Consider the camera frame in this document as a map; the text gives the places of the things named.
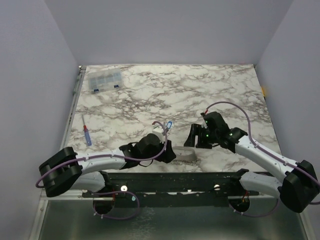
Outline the blue key tag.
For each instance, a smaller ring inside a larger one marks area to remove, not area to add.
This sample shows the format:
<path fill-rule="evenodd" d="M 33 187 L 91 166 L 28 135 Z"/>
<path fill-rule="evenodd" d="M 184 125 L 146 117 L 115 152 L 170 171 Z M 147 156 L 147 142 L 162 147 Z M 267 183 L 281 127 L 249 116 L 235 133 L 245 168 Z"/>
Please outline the blue key tag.
<path fill-rule="evenodd" d="M 170 129 L 172 128 L 172 125 L 173 125 L 173 122 L 172 122 L 172 121 L 168 121 L 168 122 L 166 123 L 166 128 L 167 128 L 168 130 L 170 130 Z"/>

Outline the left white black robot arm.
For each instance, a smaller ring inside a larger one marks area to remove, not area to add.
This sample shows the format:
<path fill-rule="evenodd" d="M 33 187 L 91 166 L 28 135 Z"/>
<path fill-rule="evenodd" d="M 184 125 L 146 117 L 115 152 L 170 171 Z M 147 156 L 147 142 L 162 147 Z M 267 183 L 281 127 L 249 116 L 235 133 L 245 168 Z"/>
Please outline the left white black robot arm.
<path fill-rule="evenodd" d="M 116 150 L 97 155 L 77 154 L 65 147 L 39 166 L 40 181 L 47 197 L 57 197 L 68 190 L 89 190 L 103 198 L 111 190 L 102 171 L 134 168 L 143 161 L 170 163 L 176 158 L 170 140 L 160 140 L 149 133 L 138 142 L 130 142 Z"/>

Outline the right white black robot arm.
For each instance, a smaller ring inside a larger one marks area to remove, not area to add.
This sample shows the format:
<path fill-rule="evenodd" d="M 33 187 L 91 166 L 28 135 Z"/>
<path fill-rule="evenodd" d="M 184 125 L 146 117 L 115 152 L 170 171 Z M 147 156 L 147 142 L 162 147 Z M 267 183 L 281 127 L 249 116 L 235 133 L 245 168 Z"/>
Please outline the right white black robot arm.
<path fill-rule="evenodd" d="M 263 147 L 244 130 L 229 128 L 220 113 L 202 113 L 203 124 L 193 123 L 186 147 L 212 149 L 218 145 L 241 155 L 269 172 L 269 176 L 245 170 L 241 176 L 230 182 L 229 189 L 240 196 L 246 191 L 260 192 L 273 196 L 291 211 L 301 213 L 320 193 L 317 175 L 313 165 L 277 154 Z"/>

